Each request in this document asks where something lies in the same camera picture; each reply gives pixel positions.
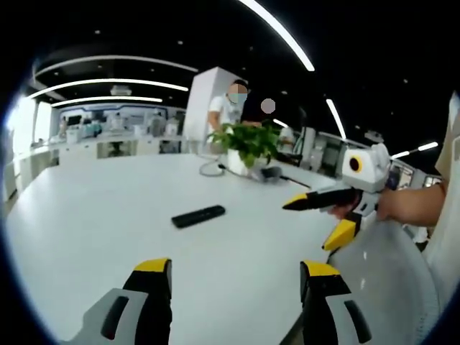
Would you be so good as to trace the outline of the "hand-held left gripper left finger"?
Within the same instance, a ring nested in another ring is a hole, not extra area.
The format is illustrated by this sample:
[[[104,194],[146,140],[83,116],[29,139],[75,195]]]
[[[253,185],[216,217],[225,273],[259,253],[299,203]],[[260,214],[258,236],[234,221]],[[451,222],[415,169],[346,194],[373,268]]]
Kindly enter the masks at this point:
[[[61,344],[168,344],[173,314],[172,260],[138,264],[83,315],[80,331]]]

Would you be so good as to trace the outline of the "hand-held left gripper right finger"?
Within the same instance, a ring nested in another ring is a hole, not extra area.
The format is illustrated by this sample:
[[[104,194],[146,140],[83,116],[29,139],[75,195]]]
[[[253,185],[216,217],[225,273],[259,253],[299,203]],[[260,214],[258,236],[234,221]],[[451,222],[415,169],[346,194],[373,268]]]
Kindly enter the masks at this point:
[[[376,344],[367,311],[333,266],[300,263],[304,344]]]

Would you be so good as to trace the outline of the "person's right hand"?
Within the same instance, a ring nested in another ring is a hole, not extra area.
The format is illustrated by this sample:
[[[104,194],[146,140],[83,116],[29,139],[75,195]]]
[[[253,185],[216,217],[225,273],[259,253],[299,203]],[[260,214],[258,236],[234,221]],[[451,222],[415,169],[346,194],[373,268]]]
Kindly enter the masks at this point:
[[[357,195],[353,202],[344,206],[336,205],[327,211],[329,215],[335,216],[337,219],[343,219],[347,213],[357,207],[360,202],[360,197]],[[378,200],[377,218],[379,220],[392,219],[400,220],[399,208],[403,204],[403,192],[386,190]]]

